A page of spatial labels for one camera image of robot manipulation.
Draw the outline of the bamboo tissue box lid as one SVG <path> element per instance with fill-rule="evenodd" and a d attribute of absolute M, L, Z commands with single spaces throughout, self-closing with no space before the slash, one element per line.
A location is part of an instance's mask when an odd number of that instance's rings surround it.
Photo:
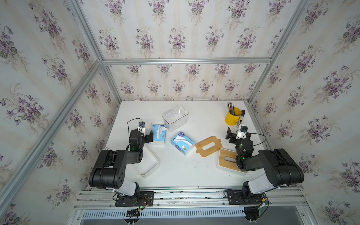
<path fill-rule="evenodd" d="M 196 153 L 205 158 L 223 148 L 221 140 L 215 136 L 210 136 L 195 145 Z"/>

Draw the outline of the blue tissue paper pack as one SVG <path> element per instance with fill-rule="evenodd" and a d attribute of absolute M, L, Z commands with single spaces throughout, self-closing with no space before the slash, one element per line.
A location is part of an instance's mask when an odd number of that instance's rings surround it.
<path fill-rule="evenodd" d="M 194 147 L 195 142 L 184 132 L 179 132 L 171 139 L 172 145 L 183 155 L 187 155 Z"/>

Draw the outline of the clear plastic tissue box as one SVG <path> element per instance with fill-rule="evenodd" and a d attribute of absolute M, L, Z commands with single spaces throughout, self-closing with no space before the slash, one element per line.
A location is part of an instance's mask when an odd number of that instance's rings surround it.
<path fill-rule="evenodd" d="M 184 106 L 177 105 L 162 113 L 162 118 L 167 129 L 172 132 L 187 123 L 188 115 L 189 111 Z"/>

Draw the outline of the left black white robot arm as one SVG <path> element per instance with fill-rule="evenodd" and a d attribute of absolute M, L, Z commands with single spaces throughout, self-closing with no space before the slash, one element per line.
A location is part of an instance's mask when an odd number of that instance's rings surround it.
<path fill-rule="evenodd" d="M 125 150 L 101 150 L 90 173 L 89 186 L 111 190 L 123 197 L 139 195 L 139 185 L 126 178 L 126 166 L 141 163 L 144 145 L 152 142 L 153 137 L 152 131 L 146 135 L 134 129 L 130 132 Z"/>

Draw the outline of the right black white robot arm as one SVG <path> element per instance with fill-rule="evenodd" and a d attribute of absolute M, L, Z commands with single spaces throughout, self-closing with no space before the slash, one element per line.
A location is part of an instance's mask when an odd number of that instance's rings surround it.
<path fill-rule="evenodd" d="M 226 133 L 226 140 L 235 145 L 238 169 L 243 172 L 264 170 L 263 175 L 244 182 L 241 189 L 244 196 L 253 197 L 277 187 L 304 182 L 303 171 L 285 149 L 259 150 L 253 155 L 255 144 L 251 136 L 247 126 L 241 126 L 235 133 L 228 128 Z"/>

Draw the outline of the white bamboo-lid tissue box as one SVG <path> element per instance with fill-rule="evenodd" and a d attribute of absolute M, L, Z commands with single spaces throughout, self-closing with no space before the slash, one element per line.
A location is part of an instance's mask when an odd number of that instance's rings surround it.
<path fill-rule="evenodd" d="M 219 150 L 217 169 L 223 172 L 245 176 L 248 172 L 242 171 L 236 164 L 236 152 L 227 149 Z"/>

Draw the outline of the white plastic box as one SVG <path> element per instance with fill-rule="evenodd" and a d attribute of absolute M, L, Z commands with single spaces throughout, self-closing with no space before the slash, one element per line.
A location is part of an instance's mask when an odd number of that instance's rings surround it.
<path fill-rule="evenodd" d="M 143 157 L 140 163 L 135 164 L 135 168 L 142 178 L 146 179 L 151 176 L 160 166 L 159 159 L 148 147 L 143 148 Z"/>

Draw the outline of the yellow pen cup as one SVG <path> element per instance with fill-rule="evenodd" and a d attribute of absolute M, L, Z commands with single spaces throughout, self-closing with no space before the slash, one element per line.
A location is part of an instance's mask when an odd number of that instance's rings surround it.
<path fill-rule="evenodd" d="M 231 114 L 230 111 L 228 111 L 225 123 L 229 126 L 235 126 L 241 119 L 242 111 L 239 108 L 234 108 L 235 115 Z"/>

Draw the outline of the black marker pen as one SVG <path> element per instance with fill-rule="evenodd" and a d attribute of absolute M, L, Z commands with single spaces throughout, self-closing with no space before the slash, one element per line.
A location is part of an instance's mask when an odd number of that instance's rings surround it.
<path fill-rule="evenodd" d="M 243 119 L 244 119 L 244 116 L 245 116 L 245 113 L 246 113 L 245 110 L 242 110 L 242 111 L 241 111 L 241 116 L 240 116 L 239 121 L 238 121 L 238 123 L 237 123 L 237 127 L 240 127 L 240 125 L 242 124 Z"/>

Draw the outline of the pencils in cup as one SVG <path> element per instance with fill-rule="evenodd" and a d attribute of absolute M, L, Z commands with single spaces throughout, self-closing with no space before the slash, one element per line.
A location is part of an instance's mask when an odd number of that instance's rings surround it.
<path fill-rule="evenodd" d="M 228 110 L 230 112 L 231 115 L 235 116 L 235 109 L 234 109 L 234 105 L 232 102 L 228 102 L 227 104 Z"/>

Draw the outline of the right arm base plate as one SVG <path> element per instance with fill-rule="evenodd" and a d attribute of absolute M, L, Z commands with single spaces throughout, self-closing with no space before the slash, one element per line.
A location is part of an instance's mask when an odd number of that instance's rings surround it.
<path fill-rule="evenodd" d="M 265 194 L 252 194 L 246 190 L 226 189 L 224 195 L 230 205 L 262 205 L 266 200 Z"/>

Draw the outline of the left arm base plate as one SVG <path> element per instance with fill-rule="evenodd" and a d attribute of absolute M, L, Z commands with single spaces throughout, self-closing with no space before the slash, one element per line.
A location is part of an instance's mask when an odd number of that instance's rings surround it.
<path fill-rule="evenodd" d="M 140 207 L 144 208 L 146 206 L 153 206 L 154 201 L 153 191 L 141 191 L 134 196 L 121 196 L 117 195 L 115 198 L 116 207 Z"/>

